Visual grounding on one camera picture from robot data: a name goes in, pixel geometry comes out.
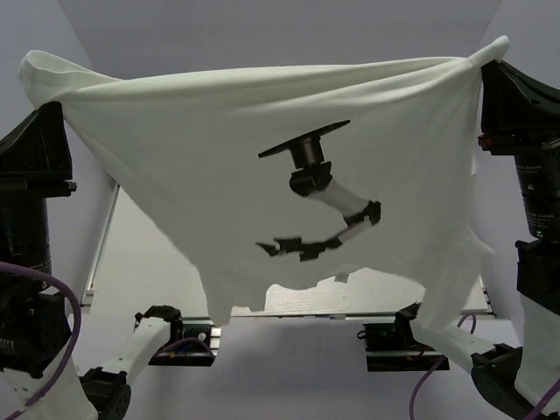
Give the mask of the white t-shirt with robot print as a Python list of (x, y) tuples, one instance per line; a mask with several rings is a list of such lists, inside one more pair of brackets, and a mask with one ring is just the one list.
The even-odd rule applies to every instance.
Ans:
[(369, 268), (420, 283), (438, 330), (489, 252), (468, 224), (476, 120), (508, 48), (134, 80), (31, 51), (18, 77), (198, 269), (213, 321)]

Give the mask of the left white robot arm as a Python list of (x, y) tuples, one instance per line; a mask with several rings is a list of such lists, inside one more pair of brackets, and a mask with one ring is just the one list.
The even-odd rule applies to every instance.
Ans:
[(62, 107), (50, 102), (1, 141), (1, 376), (20, 401), (15, 418), (122, 419), (139, 373), (185, 338), (180, 311), (153, 306), (117, 356), (78, 374), (81, 302), (53, 276), (46, 205), (75, 189)]

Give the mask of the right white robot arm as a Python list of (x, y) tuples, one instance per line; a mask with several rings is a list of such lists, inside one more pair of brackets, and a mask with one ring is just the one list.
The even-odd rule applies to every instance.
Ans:
[(508, 63), (482, 68), (479, 146), (511, 156), (532, 242), (517, 241), (517, 290), (525, 332), (519, 347), (478, 339), (451, 325), (439, 332), (417, 318), (396, 341), (425, 344), (470, 374), (483, 399), (513, 419), (559, 417), (559, 92)]

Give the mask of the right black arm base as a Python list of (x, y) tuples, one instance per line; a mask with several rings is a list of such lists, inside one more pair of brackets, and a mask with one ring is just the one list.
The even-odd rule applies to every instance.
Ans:
[(364, 324), (356, 338), (365, 346), (369, 373), (428, 372), (442, 358), (394, 323)]

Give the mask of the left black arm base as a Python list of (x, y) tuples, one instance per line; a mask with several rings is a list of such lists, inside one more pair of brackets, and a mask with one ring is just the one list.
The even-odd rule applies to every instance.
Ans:
[(221, 328), (209, 319), (184, 318), (171, 340), (149, 362), (156, 367), (211, 367), (218, 354)]

